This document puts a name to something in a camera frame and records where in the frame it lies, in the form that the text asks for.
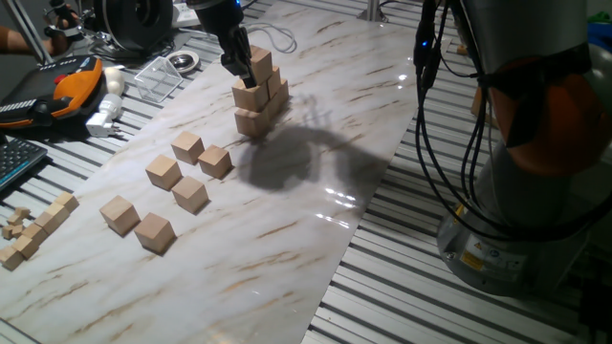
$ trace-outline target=stacked wooden blocks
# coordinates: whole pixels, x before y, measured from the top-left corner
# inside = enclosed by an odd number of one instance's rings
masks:
[[[24,228],[23,220],[30,216],[30,210],[17,207],[8,219],[9,225],[2,228],[2,236],[5,239],[17,239],[12,246],[0,250],[2,266],[14,270],[24,259],[30,259],[47,237],[55,232],[77,207],[77,198],[68,192],[62,192],[27,228]]]
[[[235,113],[238,133],[258,138],[268,130],[289,99],[289,83],[280,77],[280,68],[273,66],[272,53],[251,46],[251,67],[257,86],[247,89],[242,80],[231,88],[239,108]]]

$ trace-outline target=yellow label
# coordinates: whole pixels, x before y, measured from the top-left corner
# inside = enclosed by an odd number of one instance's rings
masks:
[[[463,255],[461,256],[461,260],[464,263],[466,263],[468,266],[472,267],[473,269],[477,269],[479,271],[484,264],[484,261],[482,259],[469,253],[467,250],[463,252]]]

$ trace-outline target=white cable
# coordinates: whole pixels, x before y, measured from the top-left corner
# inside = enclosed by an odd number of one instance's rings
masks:
[[[252,27],[252,26],[255,26],[255,25],[260,25],[262,27],[261,28],[250,28],[249,29],[249,27]],[[273,25],[273,24],[270,24],[270,23],[263,23],[263,22],[262,23],[245,23],[244,26],[247,27],[247,32],[261,31],[261,32],[264,32],[265,34],[267,34],[268,37],[270,38],[270,41],[272,42],[273,47],[277,51],[279,51],[280,53],[290,54],[290,53],[293,53],[297,49],[297,41],[295,40],[295,35],[289,29],[279,28],[276,25]],[[287,36],[289,39],[291,39],[291,43],[286,48],[279,48],[276,45],[276,42],[274,42],[274,38],[273,38],[272,34],[267,30],[268,28],[274,29],[274,30],[280,32],[281,34]]]

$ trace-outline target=keyboard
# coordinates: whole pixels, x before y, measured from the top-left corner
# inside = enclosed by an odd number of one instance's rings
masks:
[[[40,162],[47,150],[25,140],[0,144],[0,190]]]

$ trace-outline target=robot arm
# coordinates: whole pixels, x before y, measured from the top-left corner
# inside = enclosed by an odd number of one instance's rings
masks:
[[[247,88],[257,86],[251,68],[251,46],[247,30],[240,27],[244,14],[239,0],[187,0],[204,27],[204,31],[219,38],[223,49],[221,64],[238,75]]]

